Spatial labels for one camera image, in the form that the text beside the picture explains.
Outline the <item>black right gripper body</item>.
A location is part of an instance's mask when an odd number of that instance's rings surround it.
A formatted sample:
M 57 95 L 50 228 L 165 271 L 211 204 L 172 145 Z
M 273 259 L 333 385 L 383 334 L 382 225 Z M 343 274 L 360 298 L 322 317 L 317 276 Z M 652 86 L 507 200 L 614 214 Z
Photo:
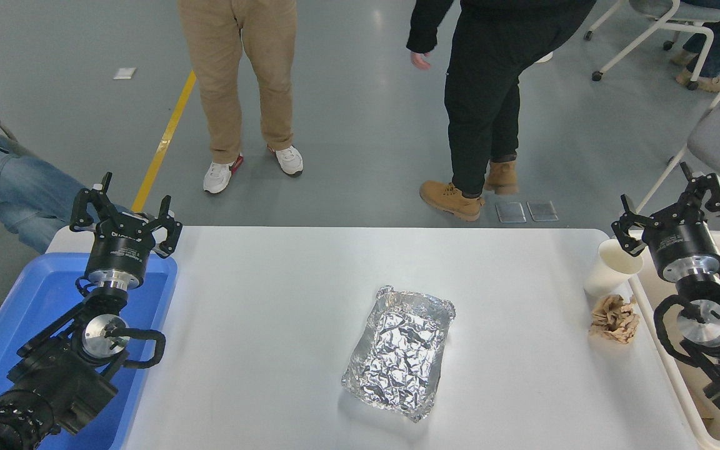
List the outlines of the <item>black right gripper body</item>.
M 654 215 L 660 225 L 645 227 L 642 240 L 657 271 L 665 271 L 678 260 L 689 260 L 689 265 L 697 263 L 708 271 L 720 270 L 720 252 L 701 210 L 677 213 L 663 210 Z

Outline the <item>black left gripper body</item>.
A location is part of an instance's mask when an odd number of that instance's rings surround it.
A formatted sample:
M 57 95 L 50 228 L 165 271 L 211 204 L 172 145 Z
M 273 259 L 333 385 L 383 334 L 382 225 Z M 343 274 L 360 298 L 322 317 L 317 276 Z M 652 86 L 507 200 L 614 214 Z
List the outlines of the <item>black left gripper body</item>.
M 94 244 L 85 270 L 86 278 L 103 278 L 105 273 L 126 273 L 143 278 L 148 267 L 151 233 L 138 232 L 148 219 L 142 216 L 114 216 L 95 226 Z

